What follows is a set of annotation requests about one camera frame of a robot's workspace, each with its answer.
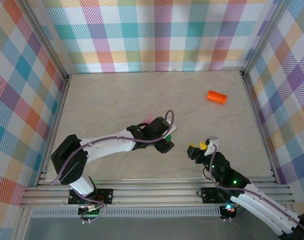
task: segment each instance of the gray floor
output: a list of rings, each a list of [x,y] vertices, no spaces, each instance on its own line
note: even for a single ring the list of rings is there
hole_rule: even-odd
[[[224,105],[206,99],[227,95]],[[97,138],[117,133],[172,109],[175,147],[119,152],[86,165],[93,180],[201,178],[203,167],[187,156],[189,143],[219,138],[218,151],[247,177],[270,177],[270,162],[238,71],[142,72],[73,75],[53,151],[70,134]],[[49,163],[46,180],[57,173]]]
[[[277,240],[274,232],[245,211],[234,222],[218,217],[32,218],[25,240]]]

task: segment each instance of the orange object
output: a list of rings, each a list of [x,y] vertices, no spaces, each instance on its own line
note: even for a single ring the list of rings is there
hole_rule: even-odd
[[[209,100],[212,100],[214,102],[220,103],[220,104],[225,104],[228,96],[224,95],[222,93],[210,90],[210,91],[208,91],[206,98]]]

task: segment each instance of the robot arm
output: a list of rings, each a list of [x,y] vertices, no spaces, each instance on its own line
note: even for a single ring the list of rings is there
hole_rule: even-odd
[[[108,136],[78,139],[73,134],[69,135],[54,151],[51,160],[58,175],[64,168],[61,176],[59,176],[62,185],[70,185],[82,196],[98,199],[95,193],[95,185],[88,176],[83,174],[86,164],[113,153],[145,149],[148,146],[154,146],[160,153],[167,153],[173,148],[174,144],[165,137],[175,129],[174,124],[160,116],[150,124],[132,125]]]
[[[243,206],[265,222],[282,240],[304,240],[304,214],[298,215],[262,193],[246,177],[230,167],[222,153],[216,152],[217,137],[190,145],[188,157],[203,164],[217,187],[217,195],[226,203]]]

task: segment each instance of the plaid wallpaper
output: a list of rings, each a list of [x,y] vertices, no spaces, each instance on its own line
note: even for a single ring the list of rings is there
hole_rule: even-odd
[[[63,80],[14,0],[0,0],[0,240],[32,186]]]
[[[266,27],[268,26],[268,23],[269,23],[271,17],[273,16],[273,13],[274,13],[279,1],[280,0],[273,0],[273,3],[271,5],[269,11],[268,11],[267,15],[265,16],[264,21],[263,21],[259,31],[257,32],[257,34],[255,36],[255,39],[254,39],[254,41],[251,45],[251,48],[246,55],[245,61],[243,63],[243,68],[246,67],[247,63],[249,62],[249,59],[252,57],[252,54],[253,54],[254,50],[257,48],[258,43],[261,39],[261,36],[264,33],[264,31],[266,30]]]
[[[266,23],[276,2],[42,0],[46,28],[79,74],[239,70],[265,27],[254,31],[262,9],[272,5]]]
[[[279,178],[304,211],[304,0],[291,1],[250,78]]]
[[[67,62],[66,62],[65,58],[63,57],[62,52],[61,52],[57,42],[55,41],[52,33],[50,32],[48,25],[45,23],[43,17],[41,16],[41,13],[40,13],[39,9],[37,8],[35,1],[27,0],[27,2],[29,3],[31,9],[33,10],[33,13],[36,16],[36,18],[38,19],[40,25],[43,27],[43,32],[45,33],[47,39],[49,40],[54,51],[56,52],[61,64],[64,67],[64,70],[70,74],[70,70],[68,68]]]

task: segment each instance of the beige floor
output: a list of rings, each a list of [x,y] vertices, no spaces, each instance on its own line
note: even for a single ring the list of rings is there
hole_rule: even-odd
[[[226,104],[206,100],[209,90],[226,94]],[[89,163],[94,180],[202,177],[201,165],[187,157],[189,143],[219,138],[218,150],[247,177],[271,176],[270,163],[237,71],[145,72],[74,75],[54,149],[70,134],[95,138],[141,123],[148,114],[175,113],[175,147],[120,152]],[[56,176],[50,162],[46,180]]]

